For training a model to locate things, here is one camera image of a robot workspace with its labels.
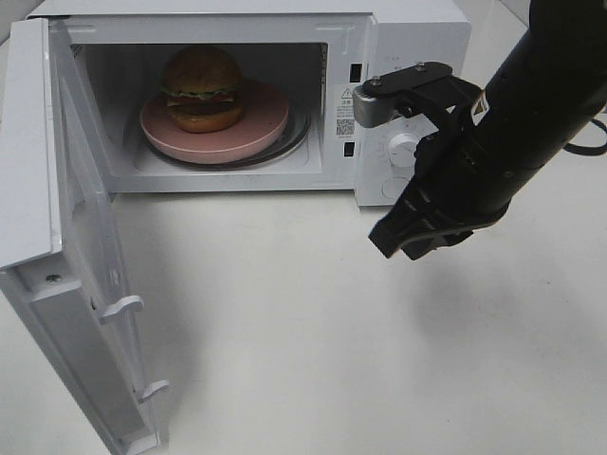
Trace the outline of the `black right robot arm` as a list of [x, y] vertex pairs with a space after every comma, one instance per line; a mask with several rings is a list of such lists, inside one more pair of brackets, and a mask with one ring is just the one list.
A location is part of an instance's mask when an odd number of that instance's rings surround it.
[[606, 5], [534, 1], [529, 26], [485, 87], [438, 62], [376, 76], [354, 97], [374, 128], [425, 116], [414, 175], [370, 240], [385, 256], [416, 260], [499, 221], [513, 196], [606, 103]]

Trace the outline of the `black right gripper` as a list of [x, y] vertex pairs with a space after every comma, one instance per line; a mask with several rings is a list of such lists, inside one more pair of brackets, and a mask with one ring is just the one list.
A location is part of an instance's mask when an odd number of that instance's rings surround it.
[[467, 136], [473, 123], [470, 108], [481, 89], [450, 78], [441, 91], [446, 106], [434, 136], [424, 137], [416, 149], [414, 178], [388, 213], [376, 222], [369, 240], [385, 258], [399, 250], [416, 261], [440, 247], [459, 245], [478, 228], [495, 224], [508, 203], [479, 209], [481, 188], [494, 175], [487, 159], [474, 152]]

